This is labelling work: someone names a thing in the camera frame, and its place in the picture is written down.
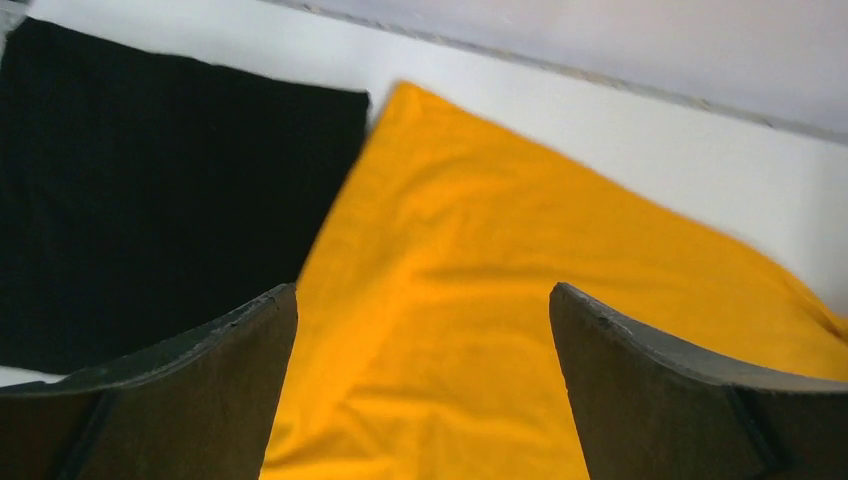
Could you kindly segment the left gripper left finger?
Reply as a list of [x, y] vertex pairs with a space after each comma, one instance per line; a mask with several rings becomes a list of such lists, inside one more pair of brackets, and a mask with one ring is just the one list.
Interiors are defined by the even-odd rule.
[[279, 285], [149, 348], [1, 391], [5, 479], [255, 479], [297, 330]]

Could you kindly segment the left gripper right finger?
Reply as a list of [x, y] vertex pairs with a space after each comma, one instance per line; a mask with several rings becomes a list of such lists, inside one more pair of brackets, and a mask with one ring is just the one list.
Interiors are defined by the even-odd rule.
[[560, 283], [549, 318], [593, 479], [843, 479], [847, 386], [733, 359]]

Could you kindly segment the yellow t shirt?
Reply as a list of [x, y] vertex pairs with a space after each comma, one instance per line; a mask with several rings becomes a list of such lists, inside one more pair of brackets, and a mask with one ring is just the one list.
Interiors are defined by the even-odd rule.
[[298, 280], [265, 479], [584, 479], [566, 282], [697, 345], [845, 380], [847, 322], [756, 250], [399, 84]]

